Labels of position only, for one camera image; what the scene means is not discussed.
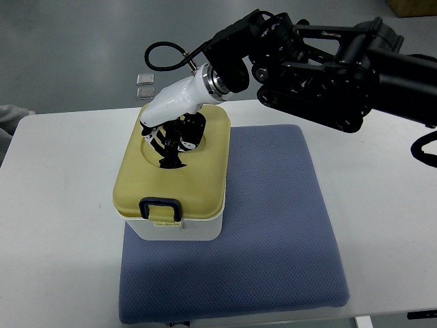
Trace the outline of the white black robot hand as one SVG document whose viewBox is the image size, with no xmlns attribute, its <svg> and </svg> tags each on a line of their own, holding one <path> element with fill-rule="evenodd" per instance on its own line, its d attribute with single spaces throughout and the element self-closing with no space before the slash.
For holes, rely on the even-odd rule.
<svg viewBox="0 0 437 328">
<path fill-rule="evenodd" d="M 159 140 L 159 128 L 168 121 L 182 121 L 180 152 L 197 148 L 206 127 L 205 117 L 199 113 L 203 105 L 218 105 L 228 100 L 233 93 L 225 86 L 210 64 L 200 66 L 194 75 L 171 84 L 155 96 L 139 123 L 144 140 L 163 155 Z"/>
</svg>

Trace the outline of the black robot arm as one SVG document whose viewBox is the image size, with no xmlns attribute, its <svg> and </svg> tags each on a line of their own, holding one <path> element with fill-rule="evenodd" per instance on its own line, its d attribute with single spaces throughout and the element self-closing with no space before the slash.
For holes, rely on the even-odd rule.
<svg viewBox="0 0 437 328">
<path fill-rule="evenodd" d="M 345 133 L 355 133 L 373 109 L 426 125 L 411 153 L 436 165 L 423 147 L 436 140 L 436 59 L 404 55 L 404 39 L 381 18 L 354 27 L 293 23 L 286 13 L 255 10 L 196 49 L 207 62 L 163 89 L 139 119 L 163 168 L 179 168 L 179 153 L 203 136 L 203 105 L 226 101 L 254 78 L 261 104 Z"/>
</svg>

